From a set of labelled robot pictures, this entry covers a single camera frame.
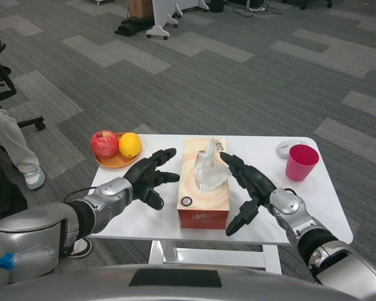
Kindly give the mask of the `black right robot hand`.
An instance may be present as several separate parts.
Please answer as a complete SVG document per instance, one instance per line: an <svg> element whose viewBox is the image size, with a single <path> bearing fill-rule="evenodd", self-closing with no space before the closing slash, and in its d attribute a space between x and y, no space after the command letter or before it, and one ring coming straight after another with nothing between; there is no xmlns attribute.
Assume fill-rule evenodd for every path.
<svg viewBox="0 0 376 301"><path fill-rule="evenodd" d="M270 194L276 190L276 186L261 171L246 165L238 156L221 152L220 158L228 165L232 176L247 190L251 198L241 205L239 213L227 226L226 235L232 236L244 225L252 222L259 213L259 207L269 202Z"/></svg>

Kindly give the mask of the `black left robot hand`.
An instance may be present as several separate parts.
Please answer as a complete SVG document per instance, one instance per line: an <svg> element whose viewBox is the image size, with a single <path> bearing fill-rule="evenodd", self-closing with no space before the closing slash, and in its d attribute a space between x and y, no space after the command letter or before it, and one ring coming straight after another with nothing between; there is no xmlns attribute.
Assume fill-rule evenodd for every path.
<svg viewBox="0 0 376 301"><path fill-rule="evenodd" d="M132 185L132 200L139 199L158 211L164 207L164 200L154 188L169 182L179 182L180 176L157 168L171 160L176 153L175 148L158 150L150 157L139 160L126 172L124 178Z"/></svg>

